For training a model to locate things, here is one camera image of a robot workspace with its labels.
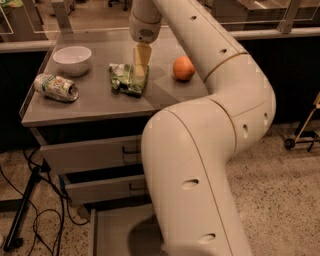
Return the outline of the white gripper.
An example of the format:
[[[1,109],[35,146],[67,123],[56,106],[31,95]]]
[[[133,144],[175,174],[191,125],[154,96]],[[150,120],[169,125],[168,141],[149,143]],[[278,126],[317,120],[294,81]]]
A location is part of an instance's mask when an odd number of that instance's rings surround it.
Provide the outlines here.
[[[159,35],[162,15],[139,16],[134,12],[129,17],[129,32],[132,39],[138,44],[133,49],[134,71],[137,79],[142,79],[147,74],[153,43]]]

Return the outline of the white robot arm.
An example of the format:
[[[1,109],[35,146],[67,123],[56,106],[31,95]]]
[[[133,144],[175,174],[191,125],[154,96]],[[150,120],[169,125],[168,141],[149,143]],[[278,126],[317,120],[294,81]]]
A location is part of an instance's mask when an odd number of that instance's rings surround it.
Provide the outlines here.
[[[133,0],[134,41],[154,42],[162,22],[208,90],[156,113],[142,135],[145,179],[168,256],[253,256],[225,169],[269,129],[273,88],[197,0]]]

